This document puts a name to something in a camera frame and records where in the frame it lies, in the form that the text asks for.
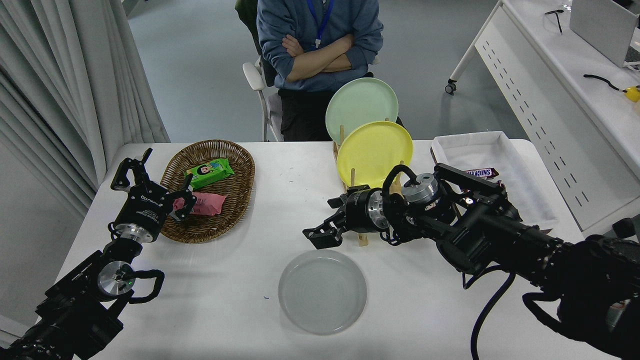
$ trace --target white desk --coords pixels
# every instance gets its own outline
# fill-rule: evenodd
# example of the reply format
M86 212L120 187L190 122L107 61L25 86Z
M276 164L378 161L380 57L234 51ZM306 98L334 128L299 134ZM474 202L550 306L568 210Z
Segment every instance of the white desk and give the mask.
M433 169L431 141L416 141L416 172ZM560 224L551 235L576 242L580 232L531 143L514 140L537 174ZM152 144L147 162L159 181L170 158L187 144ZM491 274L468 291L431 240L391 247L375 236L359 247L348 233L336 251L347 254L367 281L367 305L348 329L316 336L296 328L278 303L278 281L298 254L313 249L301 230L333 213L326 200L342 186L330 143L242 143L254 157L255 192L245 218L209 243L186 245L158 238L144 244L137 270L166 273L160 296L129 305L120 316L124 330L95 359L468 359L473 324L506 274ZM126 145L115 157L143 153L147 145ZM63 265L60 277L109 241L126 194L109 189L114 165L98 190ZM136 283L142 296L151 284ZM522 279L489 315L479 338L482 359L612 359L583 343L564 339L531 315L520 299L536 291Z
M458 79L477 51L584 234L602 233L640 213L640 116L622 88L640 76L620 69L569 28L560 0L500 0L460 61Z

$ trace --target green snack package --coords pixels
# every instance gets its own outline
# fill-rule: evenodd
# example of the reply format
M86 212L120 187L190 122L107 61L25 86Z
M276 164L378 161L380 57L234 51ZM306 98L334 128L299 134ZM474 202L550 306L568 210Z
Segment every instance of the green snack package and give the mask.
M212 162L198 165L184 172L185 177L189 174L193 174L191 187L199 189L235 174L235 172L229 166L228 159L215 159Z

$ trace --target snack wrapper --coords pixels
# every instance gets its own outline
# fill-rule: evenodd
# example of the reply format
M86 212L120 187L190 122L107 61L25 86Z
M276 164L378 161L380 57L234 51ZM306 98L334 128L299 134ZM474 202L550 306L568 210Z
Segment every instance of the snack wrapper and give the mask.
M222 204L227 198L226 195L218 195L217 193L192 193L195 197L196 204L191 209L191 214L194 215L208 215L213 216L222 212ZM184 199L175 199L173 202L173 210L182 209L184 206Z
M215 159L184 172L185 177L189 174L193 174L191 187L199 189L235 174L235 172L231 169L228 159Z

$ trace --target pink snack package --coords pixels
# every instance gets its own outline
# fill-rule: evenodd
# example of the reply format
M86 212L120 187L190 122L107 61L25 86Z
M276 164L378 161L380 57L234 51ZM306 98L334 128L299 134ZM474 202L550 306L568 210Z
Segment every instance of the pink snack package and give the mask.
M213 216L222 212L222 204L227 198L226 195L218 195L216 193L192 193L195 197L196 204L191 209L191 214L194 215L208 215ZM182 209L184 206L184 199L175 199L173 202L173 209Z

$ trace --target woven bread basket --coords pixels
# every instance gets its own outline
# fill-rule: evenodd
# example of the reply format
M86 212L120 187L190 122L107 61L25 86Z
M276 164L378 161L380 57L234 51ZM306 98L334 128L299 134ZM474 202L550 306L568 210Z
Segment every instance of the woven bread basket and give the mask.
M213 217L191 214L182 223L168 217L162 235L182 243L202 243L224 234L242 219L251 199L255 165L251 154L234 142L206 140L185 147L169 161L160 183L167 189L178 189L185 171L218 158L228 159L235 175L195 192L227 195L222 212Z

